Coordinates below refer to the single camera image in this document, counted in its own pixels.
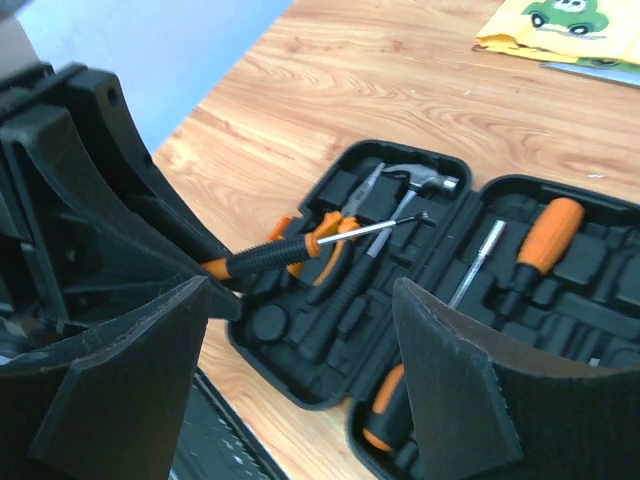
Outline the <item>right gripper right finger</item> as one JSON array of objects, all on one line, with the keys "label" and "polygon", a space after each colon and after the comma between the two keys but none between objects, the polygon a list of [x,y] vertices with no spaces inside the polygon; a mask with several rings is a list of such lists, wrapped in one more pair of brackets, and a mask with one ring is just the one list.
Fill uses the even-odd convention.
[{"label": "right gripper right finger", "polygon": [[411,393],[428,479],[635,479],[639,371],[550,354],[396,281],[398,343],[432,350]]}]

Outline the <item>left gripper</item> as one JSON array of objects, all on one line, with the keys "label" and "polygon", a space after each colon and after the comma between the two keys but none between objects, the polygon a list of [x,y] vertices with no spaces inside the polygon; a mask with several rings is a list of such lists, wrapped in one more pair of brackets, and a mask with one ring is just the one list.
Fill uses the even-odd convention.
[{"label": "left gripper", "polygon": [[116,75],[35,64],[1,82],[1,357],[12,360],[204,277],[229,250],[153,163]]}]

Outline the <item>small screwdriver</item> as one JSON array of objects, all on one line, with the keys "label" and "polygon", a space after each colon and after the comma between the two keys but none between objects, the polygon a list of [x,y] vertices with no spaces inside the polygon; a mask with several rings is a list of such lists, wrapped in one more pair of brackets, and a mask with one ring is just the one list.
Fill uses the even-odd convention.
[{"label": "small screwdriver", "polygon": [[270,270],[283,269],[288,265],[298,264],[317,257],[321,248],[334,244],[341,239],[351,239],[394,228],[412,222],[423,222],[434,225],[435,222],[426,211],[414,215],[389,219],[371,224],[346,234],[318,239],[313,232],[299,234],[289,239],[272,241],[236,253],[228,258],[210,260],[201,264],[205,271],[218,280],[240,278],[250,274],[260,274]]}]

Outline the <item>orange needle nose pliers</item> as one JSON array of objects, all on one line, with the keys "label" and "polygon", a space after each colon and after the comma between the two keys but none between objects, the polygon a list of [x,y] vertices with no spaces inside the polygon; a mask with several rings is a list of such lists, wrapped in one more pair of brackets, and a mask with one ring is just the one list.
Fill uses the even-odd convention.
[{"label": "orange needle nose pliers", "polygon": [[[318,239],[324,240],[329,236],[351,233],[361,227],[356,218],[357,210],[371,193],[385,167],[384,162],[379,163],[350,194],[340,211],[331,211],[324,215],[322,222],[313,231]],[[313,281],[313,288],[308,292],[307,301],[310,304],[318,304],[329,296],[340,283],[340,277],[350,266],[354,251],[354,239],[338,240],[331,247],[330,257],[323,270]]]}]

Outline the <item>claw hammer black grip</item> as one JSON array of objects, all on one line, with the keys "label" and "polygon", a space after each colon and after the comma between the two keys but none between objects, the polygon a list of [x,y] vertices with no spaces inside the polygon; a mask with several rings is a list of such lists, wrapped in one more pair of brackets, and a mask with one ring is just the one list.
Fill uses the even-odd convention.
[{"label": "claw hammer black grip", "polygon": [[[443,175],[431,167],[419,164],[387,166],[382,172],[405,174],[409,183],[404,197],[391,215],[391,220],[399,220],[407,205],[425,188],[430,187],[444,193],[452,193],[459,183],[459,179],[456,177]],[[372,270],[377,263],[377,258],[390,235],[391,227],[384,227],[379,231],[363,255],[362,260],[350,269],[337,289],[335,296],[319,313],[317,322],[299,345],[299,353],[305,359],[318,361],[321,358],[328,347],[334,328],[370,278]]]}]

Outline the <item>black plastic tool case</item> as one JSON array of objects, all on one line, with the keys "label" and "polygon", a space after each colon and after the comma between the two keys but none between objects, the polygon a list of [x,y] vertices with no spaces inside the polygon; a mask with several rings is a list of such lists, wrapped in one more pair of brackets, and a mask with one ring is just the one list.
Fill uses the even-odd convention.
[{"label": "black plastic tool case", "polygon": [[[406,145],[366,140],[351,146],[301,203],[297,218],[275,231],[287,238],[317,227],[341,209],[350,194],[381,162],[419,164],[459,179],[444,193],[427,187],[401,215],[426,211],[435,222],[396,227],[370,278],[333,330],[318,361],[299,345],[335,296],[350,269],[362,260],[370,238],[354,241],[350,266],[318,304],[307,301],[327,260],[310,260],[300,272],[271,271],[255,278],[242,316],[228,328],[236,350],[298,406],[325,410],[351,398],[346,423],[350,447],[380,479],[428,479],[416,429],[400,446],[371,446],[362,428],[389,371],[402,363],[393,317],[396,281],[409,279],[448,306],[496,220],[507,225],[456,310],[541,351],[601,368],[639,371],[639,208],[636,204],[537,177],[499,177],[480,190],[460,159]],[[387,219],[409,186],[405,174],[381,173],[357,210],[363,224]],[[585,208],[570,246],[541,277],[504,325],[495,326],[516,257],[533,223],[554,199],[567,197]]]}]

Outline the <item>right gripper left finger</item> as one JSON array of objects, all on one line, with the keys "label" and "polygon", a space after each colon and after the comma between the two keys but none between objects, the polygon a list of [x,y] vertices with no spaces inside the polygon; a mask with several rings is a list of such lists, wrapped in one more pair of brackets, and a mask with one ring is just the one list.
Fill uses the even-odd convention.
[{"label": "right gripper left finger", "polygon": [[194,277],[2,366],[2,478],[168,478],[208,308]]}]

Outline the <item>orange handled screwdriver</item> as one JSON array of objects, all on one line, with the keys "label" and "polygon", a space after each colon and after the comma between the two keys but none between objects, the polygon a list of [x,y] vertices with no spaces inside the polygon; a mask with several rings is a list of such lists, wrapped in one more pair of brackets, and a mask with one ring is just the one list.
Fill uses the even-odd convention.
[{"label": "orange handled screwdriver", "polygon": [[576,200],[560,197],[540,213],[516,257],[508,292],[496,312],[495,326],[502,326],[535,283],[560,260],[584,218],[585,208]]}]

